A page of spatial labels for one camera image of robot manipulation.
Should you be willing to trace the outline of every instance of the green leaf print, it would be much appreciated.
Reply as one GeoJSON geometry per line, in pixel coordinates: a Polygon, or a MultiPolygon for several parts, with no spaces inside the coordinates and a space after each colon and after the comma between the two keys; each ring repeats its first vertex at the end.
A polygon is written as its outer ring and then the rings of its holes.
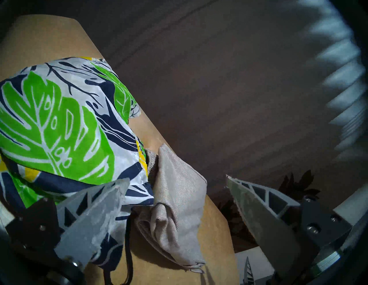
{"type": "Polygon", "coordinates": [[[117,112],[120,114],[125,123],[128,124],[129,114],[131,106],[137,104],[132,94],[129,92],[128,88],[120,82],[120,80],[110,71],[104,69],[101,66],[93,64],[94,67],[104,75],[99,74],[104,79],[113,82],[115,86],[114,92],[114,105],[117,112]]]}
{"type": "Polygon", "coordinates": [[[3,85],[14,114],[0,106],[3,153],[26,167],[85,183],[111,181],[114,154],[93,113],[34,72],[22,85],[23,95],[10,82],[3,85]]]}
{"type": "Polygon", "coordinates": [[[39,199],[43,197],[52,198],[56,205],[66,199],[65,196],[56,196],[40,189],[32,189],[28,186],[30,184],[29,182],[24,181],[22,178],[13,176],[10,172],[9,175],[12,178],[13,184],[17,189],[19,196],[21,197],[26,208],[36,203],[39,199]]]}

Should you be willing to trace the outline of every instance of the clothing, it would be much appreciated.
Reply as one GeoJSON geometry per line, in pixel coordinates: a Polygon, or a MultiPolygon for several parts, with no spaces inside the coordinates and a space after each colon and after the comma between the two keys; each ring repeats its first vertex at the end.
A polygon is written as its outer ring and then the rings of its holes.
{"type": "Polygon", "coordinates": [[[146,150],[149,169],[158,172],[153,185],[153,207],[139,207],[135,225],[163,256],[184,268],[202,273],[205,261],[197,233],[206,197],[207,181],[167,145],[154,153],[146,150]]]}
{"type": "Polygon", "coordinates": [[[108,63],[64,58],[0,82],[0,184],[16,212],[47,196],[129,178],[125,204],[92,261],[114,270],[131,205],[152,205],[142,143],[128,126],[140,109],[108,63]]]}
{"type": "Polygon", "coordinates": [[[146,162],[147,162],[147,172],[148,172],[148,182],[151,184],[151,187],[155,185],[156,176],[159,171],[159,156],[146,149],[146,162]]]}

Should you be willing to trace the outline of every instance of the yellow stripe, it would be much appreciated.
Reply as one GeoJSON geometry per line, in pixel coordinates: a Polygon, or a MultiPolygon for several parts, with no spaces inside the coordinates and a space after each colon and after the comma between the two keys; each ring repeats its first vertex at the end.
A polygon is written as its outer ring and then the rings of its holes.
{"type": "Polygon", "coordinates": [[[84,58],[84,59],[88,59],[88,60],[93,60],[93,57],[87,57],[87,56],[81,56],[80,58],[84,58]]]}
{"type": "Polygon", "coordinates": [[[26,179],[28,182],[34,182],[37,179],[38,175],[40,175],[40,173],[41,171],[25,167],[25,176],[23,178],[26,179]]]}
{"type": "Polygon", "coordinates": [[[138,154],[139,154],[139,162],[141,163],[142,168],[146,171],[146,175],[148,177],[148,170],[147,170],[146,159],[144,158],[144,155],[142,153],[142,150],[141,150],[141,148],[139,146],[139,142],[137,140],[135,140],[135,142],[137,143],[138,154]]]}
{"type": "Polygon", "coordinates": [[[2,159],[0,158],[0,172],[4,172],[7,171],[8,169],[6,168],[5,163],[2,161],[2,159]]]}

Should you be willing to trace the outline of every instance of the dark leaves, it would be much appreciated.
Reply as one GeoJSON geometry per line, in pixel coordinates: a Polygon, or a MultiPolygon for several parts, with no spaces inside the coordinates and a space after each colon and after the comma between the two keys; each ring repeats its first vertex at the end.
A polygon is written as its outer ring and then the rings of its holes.
{"type": "Polygon", "coordinates": [[[308,170],[303,174],[299,182],[295,182],[294,175],[291,173],[290,179],[287,176],[284,177],[284,181],[280,185],[279,191],[296,201],[301,200],[306,195],[318,199],[316,195],[320,192],[319,190],[307,189],[312,183],[313,178],[314,175],[312,175],[312,172],[308,170]]]}
{"type": "Polygon", "coordinates": [[[311,170],[309,169],[306,173],[303,174],[299,181],[299,187],[304,190],[313,182],[313,177],[311,170]]]}
{"type": "Polygon", "coordinates": [[[310,196],[315,196],[315,195],[317,195],[319,192],[320,192],[320,191],[319,191],[319,190],[317,190],[317,189],[307,189],[307,190],[305,190],[305,191],[304,191],[304,193],[305,193],[306,195],[310,195],[310,196]]]}
{"type": "Polygon", "coordinates": [[[233,200],[229,200],[225,204],[220,203],[217,208],[227,220],[232,237],[236,236],[240,240],[246,241],[246,244],[257,245],[254,237],[243,222],[239,214],[239,210],[233,200]]]}
{"type": "Polygon", "coordinates": [[[286,194],[286,191],[287,191],[287,184],[289,182],[289,178],[287,177],[287,175],[284,177],[284,181],[282,182],[282,184],[280,185],[279,187],[279,191],[281,193],[284,193],[286,194]]]}

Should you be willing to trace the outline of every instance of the bolt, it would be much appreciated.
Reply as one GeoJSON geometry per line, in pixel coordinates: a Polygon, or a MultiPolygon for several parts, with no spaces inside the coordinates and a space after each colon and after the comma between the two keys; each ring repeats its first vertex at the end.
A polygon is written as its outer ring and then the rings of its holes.
{"type": "Polygon", "coordinates": [[[308,226],[307,230],[309,230],[310,232],[312,232],[315,235],[319,233],[319,230],[314,226],[308,226]]]}
{"type": "Polygon", "coordinates": [[[71,263],[71,264],[73,264],[76,267],[79,267],[79,268],[82,267],[82,264],[79,261],[74,260],[74,258],[71,257],[71,256],[64,257],[64,260],[71,263]]]}
{"type": "Polygon", "coordinates": [[[332,215],[331,216],[331,221],[333,221],[333,222],[339,222],[339,221],[341,221],[341,218],[339,216],[337,216],[337,215],[332,215]]]}

